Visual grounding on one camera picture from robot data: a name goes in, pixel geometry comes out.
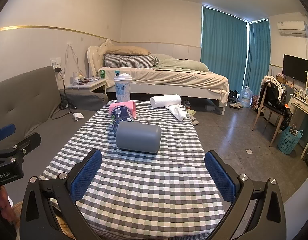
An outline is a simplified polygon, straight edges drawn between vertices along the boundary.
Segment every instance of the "sofa backrest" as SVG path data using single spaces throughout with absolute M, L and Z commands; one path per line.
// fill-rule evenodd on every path
M 52 66 L 0 82 L 0 128 L 13 123 L 16 131 L 0 142 L 11 147 L 46 122 L 61 102 Z

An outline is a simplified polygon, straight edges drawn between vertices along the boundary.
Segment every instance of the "tan pillow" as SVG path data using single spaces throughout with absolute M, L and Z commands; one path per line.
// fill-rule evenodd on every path
M 111 46 L 107 49 L 108 54 L 147 56 L 150 52 L 147 49 L 136 46 Z

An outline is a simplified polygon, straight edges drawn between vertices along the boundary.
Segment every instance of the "pink box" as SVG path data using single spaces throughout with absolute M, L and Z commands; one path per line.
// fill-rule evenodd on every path
M 130 111 L 131 111 L 133 117 L 134 117 L 134 118 L 136 117 L 136 106 L 135 106 L 135 102 L 134 102 L 134 101 L 127 101 L 127 102 L 120 102 L 120 103 L 113 103 L 113 104 L 110 104 L 109 114 L 111 115 L 113 109 L 114 109 L 115 107 L 121 106 L 121 105 L 127 106 L 127 107 L 130 109 Z

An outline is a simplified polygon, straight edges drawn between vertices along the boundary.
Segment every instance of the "wooden chair leg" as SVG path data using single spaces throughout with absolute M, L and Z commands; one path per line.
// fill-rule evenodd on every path
M 267 119 L 267 122 L 266 122 L 266 125 L 265 125 L 265 128 L 264 128 L 264 131 L 265 131 L 267 125 L 269 124 L 269 121 L 270 121 L 271 116 L 272 116 L 272 111 L 270 111 L 270 115 L 269 115 L 269 117 L 268 117 L 268 119 Z
M 260 107 L 258 108 L 257 116 L 256 116 L 256 119 L 255 119 L 255 122 L 254 122 L 254 125 L 253 125 L 252 130 L 254 129 L 254 127 L 255 127 L 255 125 L 256 125 L 257 119 L 260 117 L 262 108 L 263 108 L 262 106 L 260 106 Z
M 283 118 L 284 118 L 284 116 L 281 115 L 281 117 L 280 117 L 280 119 L 279 119 L 279 121 L 278 121 L 278 125 L 277 125 L 276 130 L 275 130 L 273 139 L 272 139 L 272 141 L 271 141 L 271 143 L 270 143 L 270 147 L 272 146 L 272 143 L 273 143 L 274 140 L 275 140 L 275 137 L 276 137 L 276 135 L 277 135 L 277 133 L 278 133 L 279 127 L 281 126 L 281 123 L 282 123 L 282 121 L 283 121 Z

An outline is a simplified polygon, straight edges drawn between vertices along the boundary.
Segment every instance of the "white bed frame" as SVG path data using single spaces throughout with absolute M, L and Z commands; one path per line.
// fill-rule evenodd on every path
M 115 86 L 106 89 L 107 92 L 115 92 Z M 169 85 L 149 85 L 131 83 L 131 93 L 174 95 L 184 97 L 208 98 L 220 100 L 220 95 L 203 88 L 191 88 Z M 221 115 L 224 115 L 225 107 L 216 106 Z

